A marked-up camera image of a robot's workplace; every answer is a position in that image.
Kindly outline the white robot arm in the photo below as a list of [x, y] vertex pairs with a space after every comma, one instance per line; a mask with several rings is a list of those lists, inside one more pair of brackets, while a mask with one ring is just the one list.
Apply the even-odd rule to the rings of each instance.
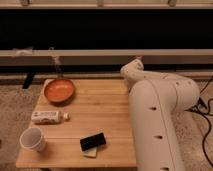
[[137, 171], [185, 171], [171, 115], [198, 102], [197, 83], [177, 74], [145, 71], [139, 59], [120, 73], [129, 90]]

